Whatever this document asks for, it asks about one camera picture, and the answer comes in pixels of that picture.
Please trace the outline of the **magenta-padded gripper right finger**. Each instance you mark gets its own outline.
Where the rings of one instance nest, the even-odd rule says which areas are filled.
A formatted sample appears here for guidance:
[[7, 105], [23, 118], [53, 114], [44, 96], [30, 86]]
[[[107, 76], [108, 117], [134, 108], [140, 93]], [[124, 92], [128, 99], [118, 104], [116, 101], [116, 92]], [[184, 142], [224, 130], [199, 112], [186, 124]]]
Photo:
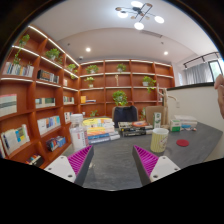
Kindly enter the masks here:
[[143, 186], [180, 170], [167, 156], [158, 157], [137, 145], [132, 154]]

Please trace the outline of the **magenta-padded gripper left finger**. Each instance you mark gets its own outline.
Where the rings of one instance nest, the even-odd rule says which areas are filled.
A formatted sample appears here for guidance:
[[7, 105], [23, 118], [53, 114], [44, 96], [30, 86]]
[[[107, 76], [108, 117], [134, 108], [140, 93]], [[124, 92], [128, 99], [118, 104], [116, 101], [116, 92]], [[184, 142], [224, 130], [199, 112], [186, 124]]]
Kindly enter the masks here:
[[93, 155], [94, 146], [90, 145], [68, 157], [59, 156], [45, 168], [45, 171], [82, 186]]

